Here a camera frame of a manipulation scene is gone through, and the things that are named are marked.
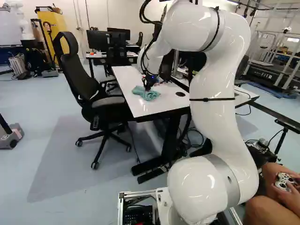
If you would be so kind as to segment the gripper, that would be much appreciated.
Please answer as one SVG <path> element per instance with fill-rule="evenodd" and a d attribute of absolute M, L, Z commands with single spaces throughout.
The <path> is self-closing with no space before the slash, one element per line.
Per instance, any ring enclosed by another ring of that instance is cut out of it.
<path fill-rule="evenodd" d="M 157 78 L 155 75 L 144 75 L 142 77 L 143 86 L 146 91 L 149 91 L 151 87 L 156 83 Z"/>

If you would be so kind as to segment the person's hand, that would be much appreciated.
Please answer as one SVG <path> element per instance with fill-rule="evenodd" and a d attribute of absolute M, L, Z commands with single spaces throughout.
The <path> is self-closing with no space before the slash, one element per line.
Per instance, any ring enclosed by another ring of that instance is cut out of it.
<path fill-rule="evenodd" d="M 290 209 L 294 211 L 300 210 L 300 193 L 298 189 L 291 183 L 287 183 L 290 191 L 282 190 L 275 185 L 272 185 L 272 188 L 277 192 L 278 197 L 283 203 Z"/>

